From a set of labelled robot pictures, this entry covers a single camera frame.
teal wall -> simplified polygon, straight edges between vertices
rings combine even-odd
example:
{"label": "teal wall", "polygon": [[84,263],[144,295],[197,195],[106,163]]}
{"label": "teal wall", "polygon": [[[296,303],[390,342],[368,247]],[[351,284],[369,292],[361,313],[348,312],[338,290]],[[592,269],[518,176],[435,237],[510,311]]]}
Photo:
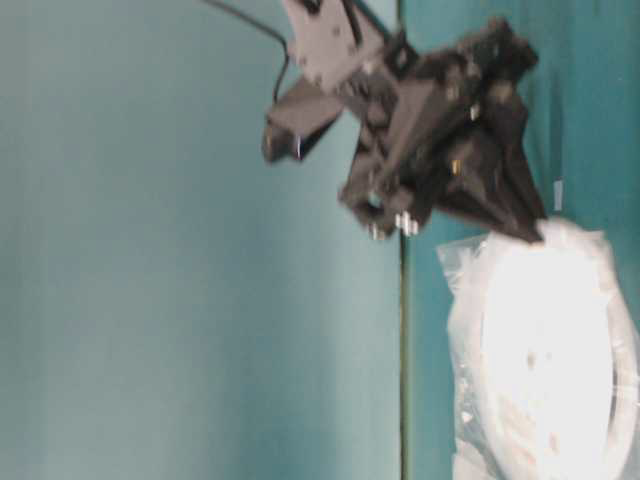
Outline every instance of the teal wall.
{"label": "teal wall", "polygon": [[[448,43],[506,15],[540,54],[521,93],[530,108],[526,149],[552,211],[562,175],[563,215],[604,230],[620,282],[640,319],[640,3],[637,0],[405,0],[409,38]],[[412,480],[451,478],[453,378],[446,322],[451,304],[435,247],[478,230],[436,215],[409,245]]]}
{"label": "teal wall", "polygon": [[352,119],[263,164],[280,55],[197,0],[0,4],[2,478],[397,477],[397,243],[337,205]]}

screw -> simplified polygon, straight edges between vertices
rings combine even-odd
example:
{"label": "screw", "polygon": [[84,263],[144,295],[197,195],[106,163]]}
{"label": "screw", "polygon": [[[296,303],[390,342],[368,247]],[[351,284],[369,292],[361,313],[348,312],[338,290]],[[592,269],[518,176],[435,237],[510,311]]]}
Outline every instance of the screw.
{"label": "screw", "polygon": [[471,121],[475,122],[480,117],[480,113],[481,113],[480,105],[476,103],[471,107],[471,112],[470,112]]}

dark vertical line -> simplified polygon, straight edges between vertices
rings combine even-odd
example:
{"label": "dark vertical line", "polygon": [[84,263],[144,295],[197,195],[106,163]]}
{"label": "dark vertical line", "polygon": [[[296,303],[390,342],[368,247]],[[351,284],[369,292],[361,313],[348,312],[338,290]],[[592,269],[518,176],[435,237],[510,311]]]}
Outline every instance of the dark vertical line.
{"label": "dark vertical line", "polygon": [[405,0],[396,0],[396,21],[398,27],[404,30],[405,27]]}
{"label": "dark vertical line", "polygon": [[400,480],[409,479],[409,241],[400,236]]}

black cable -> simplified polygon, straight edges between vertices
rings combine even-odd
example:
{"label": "black cable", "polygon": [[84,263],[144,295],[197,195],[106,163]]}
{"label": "black cable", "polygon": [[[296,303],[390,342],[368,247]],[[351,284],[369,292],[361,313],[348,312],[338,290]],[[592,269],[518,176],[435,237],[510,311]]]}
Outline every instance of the black cable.
{"label": "black cable", "polygon": [[279,32],[271,28],[270,26],[256,20],[251,15],[243,12],[242,10],[237,9],[236,7],[232,7],[226,2],[220,0],[202,0],[207,5],[210,5],[214,8],[219,8],[220,10],[228,13],[231,16],[236,17],[237,19],[251,25],[256,30],[264,33],[268,37],[276,40],[282,46],[282,50],[284,51],[284,63],[282,68],[280,69],[280,74],[278,75],[278,79],[276,80],[276,84],[273,87],[273,101],[274,103],[278,101],[280,87],[282,85],[282,81],[284,80],[284,76],[287,73],[287,69],[289,68],[289,51],[287,48],[287,39],[284,38]]}

white plastic bag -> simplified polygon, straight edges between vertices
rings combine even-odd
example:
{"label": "white plastic bag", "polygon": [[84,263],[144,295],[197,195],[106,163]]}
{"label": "white plastic bag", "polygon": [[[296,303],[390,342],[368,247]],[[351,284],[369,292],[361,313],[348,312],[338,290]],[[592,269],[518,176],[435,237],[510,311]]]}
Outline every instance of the white plastic bag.
{"label": "white plastic bag", "polygon": [[438,249],[454,304],[454,479],[640,478],[638,335],[600,233],[543,221]]}

